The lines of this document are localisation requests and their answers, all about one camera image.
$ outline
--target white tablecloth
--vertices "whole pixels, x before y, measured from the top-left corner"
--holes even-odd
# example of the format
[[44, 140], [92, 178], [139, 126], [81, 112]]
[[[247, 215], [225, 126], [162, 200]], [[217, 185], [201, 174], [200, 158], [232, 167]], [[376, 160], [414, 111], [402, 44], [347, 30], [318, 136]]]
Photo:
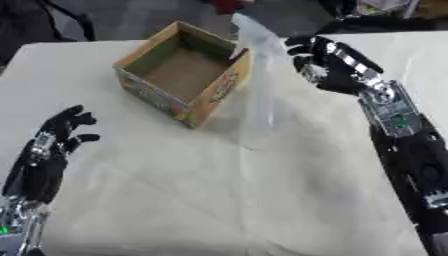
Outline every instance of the white tablecloth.
[[[403, 81], [448, 135], [448, 33], [341, 35]], [[268, 147], [238, 145], [241, 93], [189, 130], [125, 92], [111, 64], [140, 42], [34, 44], [0, 77], [2, 180], [38, 126], [84, 104], [98, 132], [70, 158], [50, 255], [424, 255], [354, 98], [285, 67]]]

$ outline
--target open cardboard box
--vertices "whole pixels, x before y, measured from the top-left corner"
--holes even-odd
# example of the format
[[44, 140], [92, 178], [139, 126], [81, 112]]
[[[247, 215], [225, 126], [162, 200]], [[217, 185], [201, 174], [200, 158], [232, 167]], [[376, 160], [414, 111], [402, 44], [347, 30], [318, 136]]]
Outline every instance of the open cardboard box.
[[175, 22], [114, 64], [121, 85], [161, 111], [197, 127], [249, 71], [249, 52], [230, 60], [235, 44]]

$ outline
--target fingertip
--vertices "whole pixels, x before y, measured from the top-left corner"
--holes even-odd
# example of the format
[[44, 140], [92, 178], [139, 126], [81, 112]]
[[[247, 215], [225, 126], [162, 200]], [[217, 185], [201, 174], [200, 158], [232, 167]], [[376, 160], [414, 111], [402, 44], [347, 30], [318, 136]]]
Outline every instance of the fingertip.
[[82, 135], [78, 135], [78, 138], [82, 141], [82, 142], [88, 142], [88, 141], [99, 141], [101, 136], [98, 134], [82, 134]]

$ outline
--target floor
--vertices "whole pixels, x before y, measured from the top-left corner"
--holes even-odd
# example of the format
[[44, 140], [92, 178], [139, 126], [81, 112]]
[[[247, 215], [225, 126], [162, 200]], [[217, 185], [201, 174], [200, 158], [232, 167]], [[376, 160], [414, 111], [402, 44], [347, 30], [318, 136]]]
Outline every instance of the floor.
[[[69, 10], [87, 13], [98, 40], [144, 39], [175, 20], [235, 38], [230, 15], [216, 15], [213, 6], [198, 0], [54, 0]], [[257, 19], [280, 36], [315, 32], [331, 20], [316, 0], [256, 0], [241, 13]], [[77, 24], [57, 15], [65, 36], [81, 39]]]

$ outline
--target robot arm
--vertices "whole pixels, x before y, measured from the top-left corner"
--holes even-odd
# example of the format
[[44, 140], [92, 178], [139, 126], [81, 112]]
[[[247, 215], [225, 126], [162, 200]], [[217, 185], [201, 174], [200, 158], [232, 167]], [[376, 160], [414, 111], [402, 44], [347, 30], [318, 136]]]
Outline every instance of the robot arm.
[[428, 254], [448, 255], [448, 153], [404, 87], [350, 46], [324, 37], [293, 37], [294, 65], [319, 89], [354, 95], [389, 181]]
[[67, 156], [82, 143], [97, 141], [97, 134], [70, 137], [80, 125], [93, 125], [83, 106], [69, 108], [48, 119], [23, 148], [3, 186], [0, 206], [0, 256], [43, 255], [40, 239], [47, 205], [61, 186]]

